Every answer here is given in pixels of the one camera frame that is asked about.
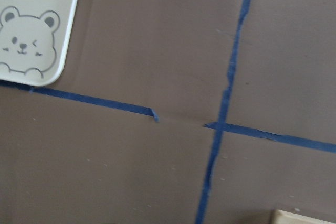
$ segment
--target tray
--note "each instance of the tray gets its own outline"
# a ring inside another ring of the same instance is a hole
[[[77,0],[0,0],[0,79],[45,86],[61,75]]]

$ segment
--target bear drawing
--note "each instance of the bear drawing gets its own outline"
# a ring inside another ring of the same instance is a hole
[[[5,8],[0,14],[0,65],[24,75],[38,71],[43,78],[57,58],[54,32],[59,24],[51,10],[35,17],[21,15],[14,6]]]

